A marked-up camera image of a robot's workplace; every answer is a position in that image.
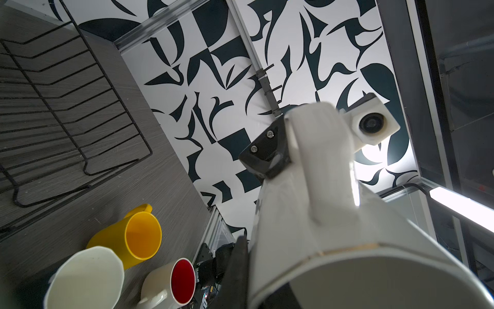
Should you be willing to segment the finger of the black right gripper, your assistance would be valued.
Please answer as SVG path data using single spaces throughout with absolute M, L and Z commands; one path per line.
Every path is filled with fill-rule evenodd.
M 239 160 L 258 180 L 279 175 L 291 163 L 284 118 L 276 118 L 240 153 Z

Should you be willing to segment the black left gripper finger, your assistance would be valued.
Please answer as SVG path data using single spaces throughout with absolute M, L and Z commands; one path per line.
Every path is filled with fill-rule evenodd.
M 249 252 L 246 236 L 240 236 L 234 246 L 221 289 L 210 308 L 247 308 Z

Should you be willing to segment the white faceted mug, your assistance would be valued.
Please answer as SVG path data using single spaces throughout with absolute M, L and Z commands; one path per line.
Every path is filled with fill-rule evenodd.
M 492 308 L 472 272 L 357 180 L 354 143 L 328 103 L 284 117 L 291 162 L 265 180 L 249 308 Z

